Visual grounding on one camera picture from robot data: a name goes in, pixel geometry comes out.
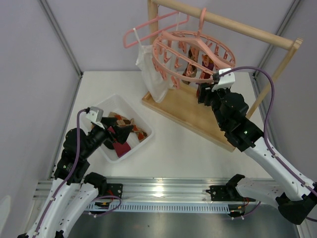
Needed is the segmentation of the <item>white plastic basket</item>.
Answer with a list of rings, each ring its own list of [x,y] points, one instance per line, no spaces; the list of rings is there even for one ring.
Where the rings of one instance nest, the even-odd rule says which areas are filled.
[[[112,136],[98,151],[112,163],[127,159],[154,136],[154,129],[145,117],[124,97],[114,94],[94,105],[103,112],[103,118],[113,119],[113,126],[104,126]]]

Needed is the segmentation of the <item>black sock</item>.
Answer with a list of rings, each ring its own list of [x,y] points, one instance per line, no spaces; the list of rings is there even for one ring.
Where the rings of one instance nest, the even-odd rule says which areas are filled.
[[[183,76],[195,78],[197,75],[197,68],[192,64],[187,64],[186,69],[183,72]]]

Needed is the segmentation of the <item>pink round clip hanger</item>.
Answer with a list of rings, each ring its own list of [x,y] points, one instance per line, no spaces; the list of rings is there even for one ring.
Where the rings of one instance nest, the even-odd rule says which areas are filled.
[[[236,65],[233,52],[224,43],[202,32],[206,12],[203,8],[196,32],[163,30],[153,43],[154,69],[177,89],[181,81],[213,84],[215,73]]]

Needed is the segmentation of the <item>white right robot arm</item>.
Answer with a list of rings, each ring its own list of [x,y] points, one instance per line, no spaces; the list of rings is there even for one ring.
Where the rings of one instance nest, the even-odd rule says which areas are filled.
[[[264,202],[289,222],[300,225],[317,204],[317,184],[299,172],[269,142],[266,132],[246,117],[249,106],[244,97],[208,83],[198,87],[198,102],[210,106],[227,141],[256,161],[278,187],[256,183],[235,175],[226,184],[229,191]]]

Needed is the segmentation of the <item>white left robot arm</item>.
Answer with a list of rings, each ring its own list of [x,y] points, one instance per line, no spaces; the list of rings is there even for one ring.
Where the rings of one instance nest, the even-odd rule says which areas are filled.
[[[114,199],[122,203],[121,195],[111,191],[106,177],[86,174],[88,158],[106,141],[126,142],[133,126],[117,126],[116,118],[103,117],[93,124],[89,133],[79,126],[65,136],[49,195],[30,230],[21,238],[66,238],[72,227],[94,200]]]

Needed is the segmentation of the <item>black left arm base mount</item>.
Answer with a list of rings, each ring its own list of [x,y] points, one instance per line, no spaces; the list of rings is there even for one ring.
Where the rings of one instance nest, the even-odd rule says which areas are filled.
[[[105,196],[111,196],[111,198],[109,198],[111,201],[116,201],[117,198],[122,198],[122,194],[123,194],[123,184],[121,183],[108,183],[107,184],[107,188],[105,191]]]

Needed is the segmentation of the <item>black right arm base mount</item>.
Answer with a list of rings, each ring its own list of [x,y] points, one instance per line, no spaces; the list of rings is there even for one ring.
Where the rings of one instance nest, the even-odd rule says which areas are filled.
[[[205,190],[212,201],[239,201],[239,194],[232,187],[226,185],[211,185]]]

